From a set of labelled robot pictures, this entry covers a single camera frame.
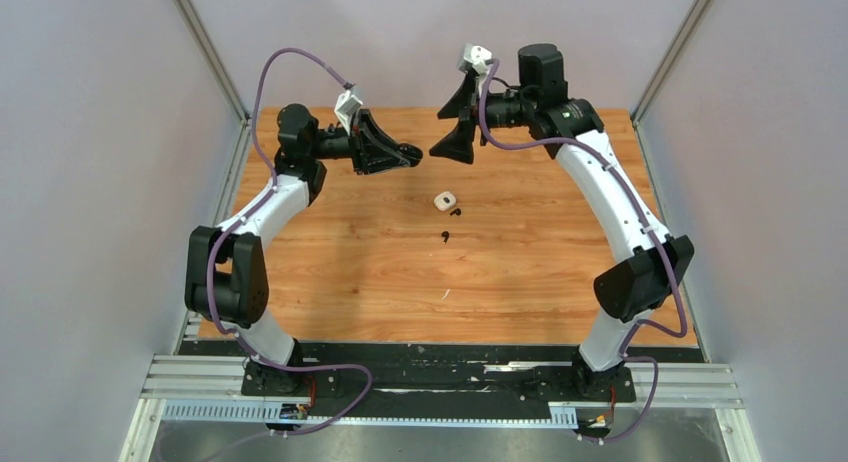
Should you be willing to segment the black earbud charging case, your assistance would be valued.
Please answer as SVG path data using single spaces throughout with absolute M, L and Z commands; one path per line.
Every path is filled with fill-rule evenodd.
M 408 161 L 409 167 L 418 166 L 423 159 L 423 151 L 416 146 L 403 144 L 400 147 L 400 150 L 404 155 L 405 159 Z

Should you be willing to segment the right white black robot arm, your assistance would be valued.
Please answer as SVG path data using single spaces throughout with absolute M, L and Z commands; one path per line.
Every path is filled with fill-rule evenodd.
M 463 81 L 437 114 L 457 124 L 429 153 L 471 164 L 476 144 L 509 151 L 543 147 L 576 183 L 614 259 L 593 282 L 600 309 L 570 374 L 575 393 L 592 400 L 622 372 L 640 328 L 675 338 L 688 334 L 680 283 L 694 245 L 685 235 L 673 235 L 639 195 L 592 104 L 569 95 L 557 46 L 530 44 L 518 50 L 517 59 L 518 84 L 494 92 L 490 85 L 499 60 L 482 46 L 463 47 L 458 61 Z

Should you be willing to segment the white earbud charging case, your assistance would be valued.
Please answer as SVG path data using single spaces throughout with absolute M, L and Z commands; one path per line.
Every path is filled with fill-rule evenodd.
M 434 198 L 433 203 L 439 211 L 450 211 L 456 206 L 457 198 L 452 192 L 444 191 Z

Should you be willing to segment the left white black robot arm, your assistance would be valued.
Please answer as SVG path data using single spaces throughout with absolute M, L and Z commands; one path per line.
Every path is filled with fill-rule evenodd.
M 413 168 L 420 148 L 386 134 L 368 109 L 357 108 L 349 126 L 321 127 L 302 104 L 277 115 L 279 149 L 263 189 L 238 213 L 189 236 L 184 303 L 245 344 L 257 377 L 283 395 L 306 382 L 298 341 L 283 331 L 268 308 L 265 252 L 274 238 L 321 193 L 327 160 L 348 159 L 358 175 Z

